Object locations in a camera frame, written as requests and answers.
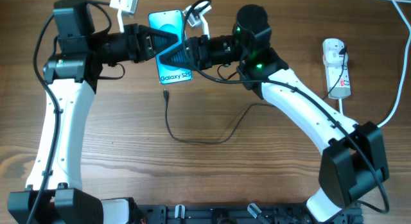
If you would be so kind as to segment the blue Galaxy smartphone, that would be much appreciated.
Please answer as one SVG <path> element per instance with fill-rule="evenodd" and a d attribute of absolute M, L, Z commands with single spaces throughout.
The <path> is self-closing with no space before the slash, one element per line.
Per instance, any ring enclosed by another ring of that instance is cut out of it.
<path fill-rule="evenodd" d="M 180 67 L 174 67 L 161 62 L 161 56 L 171 51 L 181 44 L 183 16 L 180 10 L 168 10 L 153 12 L 148 15 L 148 22 L 151 28 L 175 34 L 177 43 L 166 48 L 156 55 L 157 70 L 161 84 L 170 84 L 192 79 L 191 71 Z"/>

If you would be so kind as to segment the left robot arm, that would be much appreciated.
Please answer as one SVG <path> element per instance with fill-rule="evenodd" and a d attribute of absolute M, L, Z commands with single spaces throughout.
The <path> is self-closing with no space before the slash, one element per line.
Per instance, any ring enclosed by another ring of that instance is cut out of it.
<path fill-rule="evenodd" d="M 50 16 L 58 28 L 53 54 L 35 74 L 46 91 L 46 114 L 35 164 L 23 191 L 8 197 L 18 223 L 144 223 L 132 198 L 101 200 L 82 189 L 85 123 L 104 65 L 152 59 L 176 44 L 173 33 L 140 24 L 118 33 L 96 31 L 93 0 L 59 0 Z"/>

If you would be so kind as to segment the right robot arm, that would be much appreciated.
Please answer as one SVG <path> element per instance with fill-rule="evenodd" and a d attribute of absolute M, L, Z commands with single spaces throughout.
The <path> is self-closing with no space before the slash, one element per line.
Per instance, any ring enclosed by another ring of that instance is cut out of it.
<path fill-rule="evenodd" d="M 284 112 L 314 143 L 320 156 L 319 190 L 306 201 L 311 219 L 327 223 L 344 209 L 361 203 L 389 178 L 381 130 L 372 122 L 359 125 L 309 90 L 270 45 L 272 30 L 262 6 L 248 4 L 236 15 L 226 36 L 186 38 L 190 19 L 203 21 L 209 0 L 186 10 L 151 13 L 153 28 L 173 40 L 157 57 L 161 83 L 190 80 L 215 65 L 237 62 L 239 83 Z"/>

